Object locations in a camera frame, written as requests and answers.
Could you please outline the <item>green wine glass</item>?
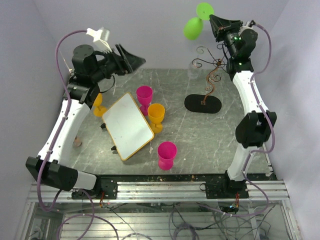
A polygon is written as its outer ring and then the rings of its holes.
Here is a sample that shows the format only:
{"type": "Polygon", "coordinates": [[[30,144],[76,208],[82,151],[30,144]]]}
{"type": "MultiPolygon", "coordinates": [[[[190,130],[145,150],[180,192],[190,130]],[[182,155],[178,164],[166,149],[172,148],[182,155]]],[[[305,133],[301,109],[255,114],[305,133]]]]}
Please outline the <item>green wine glass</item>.
{"type": "Polygon", "coordinates": [[[196,6],[196,17],[188,20],[183,28],[183,35],[188,40],[196,40],[203,31],[204,22],[214,14],[214,8],[207,2],[201,2],[196,6]]]}

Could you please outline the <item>pink wine glass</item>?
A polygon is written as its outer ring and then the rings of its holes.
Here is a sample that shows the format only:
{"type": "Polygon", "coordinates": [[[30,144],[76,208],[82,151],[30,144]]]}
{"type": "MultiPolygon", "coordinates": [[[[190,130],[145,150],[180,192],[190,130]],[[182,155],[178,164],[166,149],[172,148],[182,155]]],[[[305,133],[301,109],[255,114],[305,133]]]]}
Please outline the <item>pink wine glass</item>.
{"type": "Polygon", "coordinates": [[[150,86],[143,85],[137,88],[136,97],[141,104],[140,111],[144,116],[148,115],[148,108],[153,99],[153,89],[150,86]]]}
{"type": "Polygon", "coordinates": [[[157,149],[159,168],[164,171],[170,170],[174,165],[174,159],[177,153],[178,148],[173,142],[162,142],[157,149]]]}

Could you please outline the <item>orange wine glass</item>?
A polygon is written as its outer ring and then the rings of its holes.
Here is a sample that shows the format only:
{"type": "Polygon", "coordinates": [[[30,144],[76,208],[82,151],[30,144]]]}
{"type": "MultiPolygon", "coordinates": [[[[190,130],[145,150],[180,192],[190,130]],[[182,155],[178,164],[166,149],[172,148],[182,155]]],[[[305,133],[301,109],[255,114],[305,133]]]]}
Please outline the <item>orange wine glass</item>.
{"type": "Polygon", "coordinates": [[[148,118],[150,120],[150,127],[155,134],[163,130],[162,121],[165,117],[165,107],[160,103],[153,103],[147,110],[148,118]]]}
{"type": "Polygon", "coordinates": [[[96,117],[102,117],[106,112],[107,108],[102,105],[103,95],[99,93],[93,103],[93,114],[96,117]]]}

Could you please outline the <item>pink wine glass front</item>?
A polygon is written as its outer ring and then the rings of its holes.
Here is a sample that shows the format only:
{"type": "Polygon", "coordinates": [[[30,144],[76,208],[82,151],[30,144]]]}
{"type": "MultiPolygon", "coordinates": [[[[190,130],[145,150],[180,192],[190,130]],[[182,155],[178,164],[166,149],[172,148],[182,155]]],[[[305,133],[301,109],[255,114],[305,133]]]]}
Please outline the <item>pink wine glass front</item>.
{"type": "Polygon", "coordinates": [[[159,168],[164,171],[170,170],[174,165],[174,159],[177,153],[178,148],[173,142],[162,142],[157,149],[159,168]]]}

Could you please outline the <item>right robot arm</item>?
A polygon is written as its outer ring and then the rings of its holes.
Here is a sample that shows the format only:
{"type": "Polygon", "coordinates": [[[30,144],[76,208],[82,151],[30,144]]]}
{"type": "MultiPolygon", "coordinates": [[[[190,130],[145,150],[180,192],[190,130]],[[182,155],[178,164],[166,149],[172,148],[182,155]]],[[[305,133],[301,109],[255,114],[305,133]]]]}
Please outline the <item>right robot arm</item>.
{"type": "Polygon", "coordinates": [[[275,139],[274,125],[277,114],[264,103],[251,62],[251,54],[256,47],[258,33],[254,26],[263,27],[251,20],[244,24],[241,20],[227,20],[210,15],[213,35],[217,42],[223,42],[229,52],[227,72],[235,85],[244,110],[244,117],[235,129],[238,143],[233,161],[224,175],[214,177],[205,183],[207,199],[246,198],[247,172],[255,153],[262,152],[262,145],[268,139],[275,139]]]}

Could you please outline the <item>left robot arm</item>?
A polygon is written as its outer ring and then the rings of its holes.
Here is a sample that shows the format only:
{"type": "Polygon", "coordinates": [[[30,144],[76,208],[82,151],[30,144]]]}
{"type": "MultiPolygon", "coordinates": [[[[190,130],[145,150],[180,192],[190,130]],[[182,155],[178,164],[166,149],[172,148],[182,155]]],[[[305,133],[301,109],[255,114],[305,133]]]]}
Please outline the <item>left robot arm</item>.
{"type": "Polygon", "coordinates": [[[111,51],[94,50],[91,45],[82,44],[73,50],[73,76],[66,86],[60,114],[46,144],[25,163],[37,182],[38,197],[42,185],[59,191],[83,189],[91,199],[98,198],[104,190],[99,175],[68,167],[67,161],[78,130],[101,92],[99,82],[131,74],[146,62],[120,44],[115,47],[111,51]]]}

